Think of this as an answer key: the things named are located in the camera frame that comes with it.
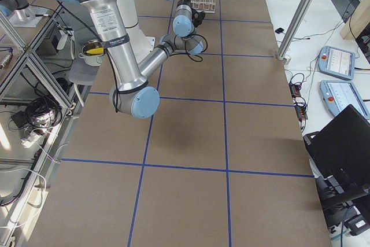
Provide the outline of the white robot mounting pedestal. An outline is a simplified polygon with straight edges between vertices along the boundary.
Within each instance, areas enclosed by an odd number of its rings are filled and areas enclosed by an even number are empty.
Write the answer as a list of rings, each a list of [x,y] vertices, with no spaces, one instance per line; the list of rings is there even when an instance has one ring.
[[[134,0],[117,0],[119,11],[137,62],[141,62],[153,49],[155,37],[146,36],[139,26]]]

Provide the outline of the orange black usb hub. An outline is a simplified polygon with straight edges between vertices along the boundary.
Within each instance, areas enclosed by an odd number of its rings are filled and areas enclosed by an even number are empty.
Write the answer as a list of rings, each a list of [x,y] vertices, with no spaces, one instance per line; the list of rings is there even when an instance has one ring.
[[[296,83],[289,83],[289,89],[291,92],[291,97],[293,100],[298,120],[299,121],[307,120],[308,105],[306,103],[306,100],[302,97],[300,93],[301,86]]]

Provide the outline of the white pot with corn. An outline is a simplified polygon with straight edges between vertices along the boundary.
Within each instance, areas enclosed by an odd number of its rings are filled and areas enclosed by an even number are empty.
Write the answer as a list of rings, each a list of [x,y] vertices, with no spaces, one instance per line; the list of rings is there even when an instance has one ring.
[[[104,48],[96,43],[85,44],[78,57],[91,67],[99,67],[104,57]]]

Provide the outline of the blue teach pendant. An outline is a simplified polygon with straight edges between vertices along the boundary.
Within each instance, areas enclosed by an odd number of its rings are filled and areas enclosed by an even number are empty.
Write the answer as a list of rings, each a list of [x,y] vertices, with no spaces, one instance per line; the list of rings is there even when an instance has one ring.
[[[319,71],[343,80],[353,80],[355,53],[325,45],[319,54]]]
[[[352,105],[367,120],[369,110],[351,81],[322,80],[319,85],[324,103],[333,116]]]

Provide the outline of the far blue teach pendant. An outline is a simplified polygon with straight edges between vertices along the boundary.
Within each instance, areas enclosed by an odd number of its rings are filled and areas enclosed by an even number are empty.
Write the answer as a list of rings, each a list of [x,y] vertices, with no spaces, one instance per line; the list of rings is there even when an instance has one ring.
[[[353,80],[355,53],[325,45],[319,54],[319,71],[343,80]]]

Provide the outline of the aluminium frame structure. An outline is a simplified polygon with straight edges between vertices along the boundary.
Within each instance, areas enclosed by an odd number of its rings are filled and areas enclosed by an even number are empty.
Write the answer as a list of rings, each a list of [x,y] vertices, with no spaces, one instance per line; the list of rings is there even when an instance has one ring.
[[[57,146],[73,92],[51,70],[45,40],[67,27],[58,8],[1,0],[1,245],[21,245],[46,199],[48,168],[61,162]]]

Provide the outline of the near blue teach pendant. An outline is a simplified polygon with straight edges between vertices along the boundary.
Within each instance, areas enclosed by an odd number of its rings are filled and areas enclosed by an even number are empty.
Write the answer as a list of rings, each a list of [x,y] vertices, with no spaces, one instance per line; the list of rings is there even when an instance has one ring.
[[[369,110],[351,81],[322,80],[319,85],[324,103],[333,116],[352,105],[367,120]]]

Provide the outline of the black laptop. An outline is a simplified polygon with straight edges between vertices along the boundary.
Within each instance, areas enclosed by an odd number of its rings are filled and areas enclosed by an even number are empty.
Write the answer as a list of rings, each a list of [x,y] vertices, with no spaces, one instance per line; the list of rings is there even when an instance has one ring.
[[[348,105],[321,131],[304,136],[307,151],[324,178],[332,176],[342,192],[323,193],[323,209],[352,201],[369,213],[369,122]]]

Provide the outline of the aluminium frame post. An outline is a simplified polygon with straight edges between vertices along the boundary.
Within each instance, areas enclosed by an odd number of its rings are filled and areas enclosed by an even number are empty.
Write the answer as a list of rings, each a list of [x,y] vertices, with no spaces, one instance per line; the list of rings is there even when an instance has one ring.
[[[287,55],[289,46],[293,41],[304,15],[306,14],[311,2],[313,0],[300,0],[300,3],[293,15],[292,21],[287,29],[287,32],[280,44],[279,50],[277,51],[276,58],[283,62],[284,65],[288,65],[291,58]]]

